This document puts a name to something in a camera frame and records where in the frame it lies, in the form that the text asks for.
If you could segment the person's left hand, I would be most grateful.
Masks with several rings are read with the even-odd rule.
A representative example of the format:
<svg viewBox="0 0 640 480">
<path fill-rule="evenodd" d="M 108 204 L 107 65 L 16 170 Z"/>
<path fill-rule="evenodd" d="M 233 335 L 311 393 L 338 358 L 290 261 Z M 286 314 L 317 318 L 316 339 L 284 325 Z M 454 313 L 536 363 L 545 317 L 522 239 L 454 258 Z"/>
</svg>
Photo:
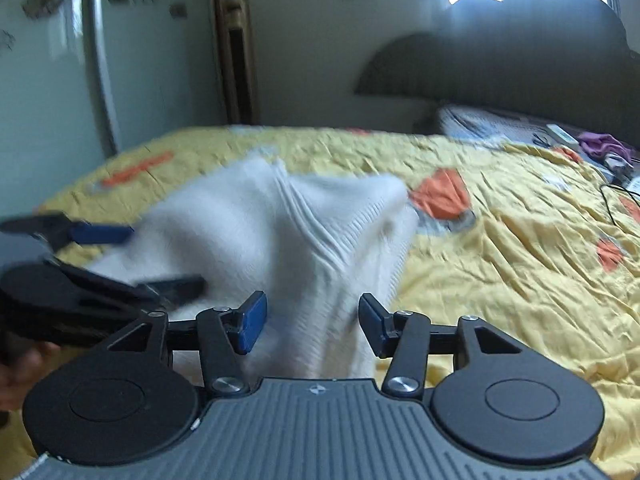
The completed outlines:
<svg viewBox="0 0 640 480">
<path fill-rule="evenodd" d="M 52 362 L 61 348 L 50 342 L 35 344 L 13 364 L 1 365 L 0 408 L 2 412 L 19 410 L 29 390 L 52 370 Z"/>
</svg>

